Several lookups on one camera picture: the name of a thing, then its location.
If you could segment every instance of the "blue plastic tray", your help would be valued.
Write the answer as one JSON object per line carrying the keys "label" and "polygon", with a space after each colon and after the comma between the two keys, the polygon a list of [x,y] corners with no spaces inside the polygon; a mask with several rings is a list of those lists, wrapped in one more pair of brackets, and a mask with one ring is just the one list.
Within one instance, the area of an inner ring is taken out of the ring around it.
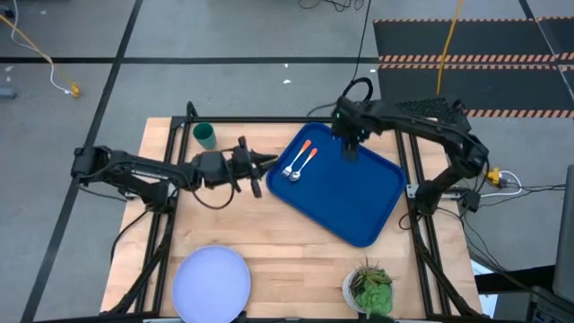
{"label": "blue plastic tray", "polygon": [[[315,157],[291,182],[281,172],[295,158],[305,140],[311,146],[297,160],[297,170],[313,147]],[[269,171],[269,190],[306,216],[355,247],[367,247],[378,237],[403,193],[401,169],[369,149],[359,147],[359,160],[346,161],[341,142],[323,124],[304,126]]]}

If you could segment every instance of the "potted plant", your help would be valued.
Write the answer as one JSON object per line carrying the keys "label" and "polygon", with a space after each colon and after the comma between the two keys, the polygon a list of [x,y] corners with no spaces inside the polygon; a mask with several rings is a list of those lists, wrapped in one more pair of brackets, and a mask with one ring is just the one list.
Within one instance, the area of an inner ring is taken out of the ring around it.
{"label": "potted plant", "polygon": [[393,309],[393,281],[378,265],[365,264],[349,273],[343,282],[343,296],[347,304],[367,319],[375,314],[387,316]]}

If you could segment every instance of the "white flower pot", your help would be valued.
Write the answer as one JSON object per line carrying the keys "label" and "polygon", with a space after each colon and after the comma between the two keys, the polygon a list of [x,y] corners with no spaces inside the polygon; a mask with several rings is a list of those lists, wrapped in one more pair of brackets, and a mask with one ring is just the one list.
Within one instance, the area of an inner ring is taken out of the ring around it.
{"label": "white flower pot", "polygon": [[[351,271],[351,273],[349,273],[344,278],[344,280],[343,280],[343,297],[344,297],[344,301],[346,301],[347,305],[349,305],[350,308],[358,311],[359,313],[366,313],[361,307],[359,307],[359,305],[355,301],[355,298],[352,296],[352,291],[351,291],[352,279],[355,277],[355,275],[357,274],[358,271],[359,271],[359,269],[354,269],[353,271]],[[395,293],[395,291],[393,290],[393,283],[391,283],[389,286],[391,287],[391,300],[392,300],[394,297],[394,293]]]}

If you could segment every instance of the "silver fork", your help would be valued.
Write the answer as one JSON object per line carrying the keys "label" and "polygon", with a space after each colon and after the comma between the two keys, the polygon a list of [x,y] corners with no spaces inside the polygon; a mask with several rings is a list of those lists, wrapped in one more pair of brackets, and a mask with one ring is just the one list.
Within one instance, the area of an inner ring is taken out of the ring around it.
{"label": "silver fork", "polygon": [[307,160],[305,162],[303,162],[303,165],[301,166],[301,168],[299,168],[299,170],[296,170],[293,173],[291,173],[291,176],[289,177],[289,179],[291,181],[297,181],[301,178],[301,171],[305,168],[305,165],[307,165],[307,163],[311,160],[311,158],[313,158],[313,156],[315,156],[316,153],[317,153],[317,148],[313,148],[313,150],[309,154],[309,157],[307,157]]}
{"label": "silver fork", "polygon": [[295,162],[299,159],[299,157],[303,154],[303,152],[305,152],[305,150],[307,148],[309,148],[309,146],[311,146],[311,141],[309,139],[307,139],[305,141],[305,144],[303,144],[303,146],[301,147],[301,150],[299,151],[299,153],[297,154],[297,156],[295,157],[295,159],[293,160],[293,162],[291,163],[291,165],[285,167],[285,169],[282,171],[282,174],[284,177],[289,177],[289,175],[291,174],[291,172],[293,171],[293,165],[295,164]]}

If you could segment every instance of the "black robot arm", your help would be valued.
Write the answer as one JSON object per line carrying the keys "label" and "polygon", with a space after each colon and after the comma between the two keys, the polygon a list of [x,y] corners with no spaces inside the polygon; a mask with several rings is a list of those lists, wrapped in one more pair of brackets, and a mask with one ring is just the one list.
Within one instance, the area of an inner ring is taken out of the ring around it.
{"label": "black robot arm", "polygon": [[[226,160],[224,152],[231,152],[231,158]],[[261,197],[257,181],[274,166],[277,158],[276,155],[249,151],[245,137],[240,137],[239,145],[234,148],[199,153],[191,162],[179,165],[110,150],[105,146],[76,148],[74,155],[72,177],[79,184],[108,183],[118,188],[122,195],[131,193],[139,196],[154,212],[169,211],[172,207],[170,196],[175,188],[196,191],[201,186],[215,188],[230,183],[235,191],[240,192],[238,179],[251,179],[253,194]],[[149,182],[141,177],[158,180]]]}
{"label": "black robot arm", "polygon": [[419,184],[415,194],[419,213],[433,214],[447,189],[460,179],[481,174],[488,161],[488,149],[476,136],[469,134],[470,125],[462,113],[464,106],[460,100],[433,98],[387,105],[382,100],[370,100],[368,95],[362,102],[353,102],[345,95],[356,83],[366,83],[372,93],[370,80],[358,79],[337,100],[332,113],[332,132],[342,141],[344,158],[356,160],[357,146],[369,138],[370,133],[380,135],[391,129],[417,135],[445,148],[450,166],[437,178]]}

